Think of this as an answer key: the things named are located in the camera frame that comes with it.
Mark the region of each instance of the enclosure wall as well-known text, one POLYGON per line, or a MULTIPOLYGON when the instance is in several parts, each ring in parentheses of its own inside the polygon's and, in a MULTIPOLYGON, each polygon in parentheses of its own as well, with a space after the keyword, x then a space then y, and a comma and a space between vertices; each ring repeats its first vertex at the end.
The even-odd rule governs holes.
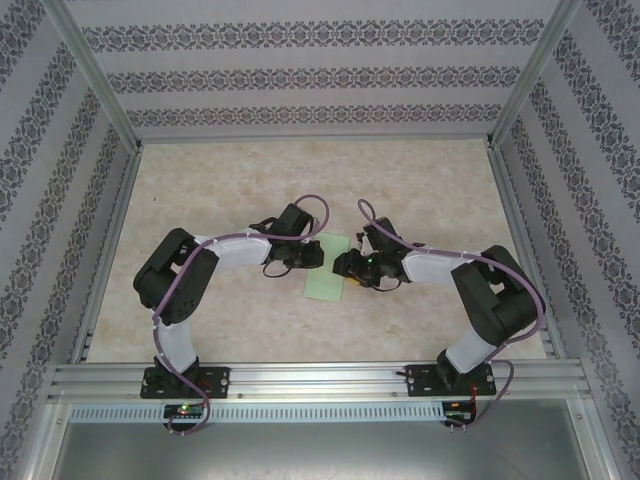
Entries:
POLYGON ((0 479, 69 361, 129 154, 41 4, 0 4, 0 479))
POLYGON ((502 145, 570 356, 640 478, 638 0, 584 2, 502 145))
POLYGON ((557 0, 72 1, 142 139, 483 135, 557 0))

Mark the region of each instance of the patterned wallpaper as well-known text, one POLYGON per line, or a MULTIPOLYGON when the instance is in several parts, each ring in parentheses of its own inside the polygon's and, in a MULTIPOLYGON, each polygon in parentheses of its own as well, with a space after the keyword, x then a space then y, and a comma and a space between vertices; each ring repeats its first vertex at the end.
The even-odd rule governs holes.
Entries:
POLYGON ((128 160, 36 0, 0 5, 0 479, 69 361, 128 160))
POLYGON ((486 133, 556 3, 68 5, 137 134, 153 139, 486 133))
POLYGON ((503 145, 563 341, 629 479, 640 479, 638 12, 584 2, 503 145))

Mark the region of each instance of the aluminum frame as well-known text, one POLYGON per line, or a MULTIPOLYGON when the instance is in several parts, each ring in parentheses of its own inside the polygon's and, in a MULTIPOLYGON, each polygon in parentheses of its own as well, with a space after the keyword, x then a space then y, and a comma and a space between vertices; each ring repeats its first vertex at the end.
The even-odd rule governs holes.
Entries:
POLYGON ((127 151, 132 152, 139 143, 133 124, 120 104, 107 76, 102 71, 102 67, 100 67, 82 30, 73 18, 67 2, 65 0, 43 0, 42 6, 84 73, 100 104, 107 112, 111 123, 125 143, 127 151))
POLYGON ((113 266, 113 259, 116 256, 116 249, 118 248, 118 242, 120 241, 120 234, 124 227, 124 219, 127 216, 127 209, 129 208, 129 202, 133 193, 133 187, 136 183, 138 176, 138 168, 140 167, 140 161, 142 160, 142 154, 144 147, 135 147, 129 157, 129 163, 125 172, 124 182, 120 188, 118 199, 115 208, 115 216, 109 226, 109 232, 107 233, 107 239, 105 241, 105 247, 100 254, 100 263, 96 272, 96 281, 91 287, 89 292, 89 300, 87 301, 87 309, 85 310, 84 317, 80 323, 80 329, 78 330, 78 340, 73 347, 71 354, 71 362, 79 363, 83 358, 85 350, 87 336, 92 331, 98 321, 98 315, 100 313, 100 307, 102 305, 102 299, 104 292, 107 290, 107 282, 109 280, 109 274, 111 273, 111 267, 113 266))
POLYGON ((538 81, 545 65, 551 58, 553 49, 560 41, 581 3, 582 0, 560 0, 558 2, 546 27, 542 31, 540 40, 536 43, 527 60, 527 64, 522 69, 522 73, 520 73, 511 91, 511 95, 509 95, 502 107, 498 119, 489 133, 493 147, 500 146, 509 135, 511 125, 513 125, 524 102, 527 100, 529 92, 538 81))
MULTIPOLYGON (((504 158, 500 152, 500 145, 493 145, 487 140, 485 146, 520 265, 548 305, 547 291, 535 261, 524 219, 517 207, 515 192, 507 174, 504 158)), ((546 334, 553 346, 555 357, 557 359, 566 359, 567 352, 560 337, 556 319, 551 311, 547 311, 545 318, 546 334)), ((573 428, 578 437, 589 475, 592 478, 607 478, 611 480, 621 478, 613 457, 611 445, 606 437, 593 399, 567 400, 567 409, 571 416, 573 428)))
MULTIPOLYGON (((396 372, 403 371, 409 363, 416 362, 224 364, 231 368, 229 397, 214 400, 212 405, 214 409, 216 406, 244 409, 248 417, 256 406, 276 404, 292 411, 312 404, 357 404, 372 408, 395 404, 419 409, 421 405, 433 405, 445 399, 468 400, 468 397, 408 397, 406 380, 396 372)), ((590 478, 619 478, 613 457, 607 453, 608 444, 602 443, 604 431, 581 361, 547 359, 514 360, 513 363, 516 373, 504 401, 567 400, 570 411, 573 408, 577 412, 574 428, 590 478)), ((45 416, 39 424, 23 478, 51 478, 73 407, 112 404, 126 410, 181 402, 180 399, 145 400, 139 397, 143 371, 148 366, 117 363, 58 366, 47 398, 45 416)), ((495 364, 493 368, 500 389, 508 376, 508 368, 501 364, 495 364)), ((479 397, 479 400, 488 400, 488 397, 479 397)), ((143 423, 135 418, 126 422, 143 423)))

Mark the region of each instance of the robotic arm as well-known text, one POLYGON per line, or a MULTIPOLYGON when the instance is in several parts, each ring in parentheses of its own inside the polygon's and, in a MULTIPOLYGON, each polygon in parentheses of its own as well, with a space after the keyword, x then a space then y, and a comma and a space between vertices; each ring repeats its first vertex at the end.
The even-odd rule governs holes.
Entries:
MULTIPOLYGON (((397 236, 387 218, 376 222, 397 236)), ((429 282, 458 290, 471 327, 438 356, 438 377, 449 391, 464 383, 489 355, 536 319, 533 298, 506 273, 479 261, 412 250, 371 224, 363 230, 357 234, 360 250, 354 248, 340 255, 333 266, 335 274, 376 290, 382 277, 396 279, 399 285, 429 282)), ((493 246, 479 255, 511 268, 526 279, 504 247, 493 246)))
MULTIPOLYGON (((198 357, 191 341, 189 317, 200 304, 213 273, 243 265, 268 265, 273 261, 282 261, 289 269, 320 267, 324 253, 319 241, 260 237, 260 234, 297 237, 308 227, 311 231, 313 223, 309 213, 289 204, 280 217, 268 218, 243 230, 241 233, 246 233, 246 236, 211 243, 194 257, 162 310, 161 322, 157 326, 162 353, 154 361, 156 368, 163 372, 165 381, 170 381, 174 387, 180 384, 168 371, 167 362, 186 377, 197 376, 198 357)), ((177 276, 175 266, 182 266, 189 255, 207 240, 209 237, 192 236, 181 228, 169 232, 133 281, 133 287, 145 307, 156 311, 177 276)))

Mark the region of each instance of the mounting plate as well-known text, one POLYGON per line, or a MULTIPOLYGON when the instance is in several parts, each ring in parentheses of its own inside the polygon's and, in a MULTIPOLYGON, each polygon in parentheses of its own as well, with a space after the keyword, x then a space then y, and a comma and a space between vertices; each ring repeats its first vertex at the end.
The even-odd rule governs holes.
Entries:
POLYGON ((472 384, 475 384, 477 396, 496 394, 496 383, 493 379, 491 365, 483 363, 460 380, 455 388, 448 390, 438 378, 435 364, 407 365, 404 376, 407 381, 407 393, 410 397, 460 397, 471 395, 472 384))
MULTIPOLYGON (((227 398, 229 392, 228 367, 198 367, 195 379, 192 379, 209 398, 227 398)), ((168 378, 166 371, 160 367, 145 368, 140 388, 140 398, 144 399, 175 399, 200 398, 194 390, 189 389, 182 382, 175 382, 175 377, 168 378)))

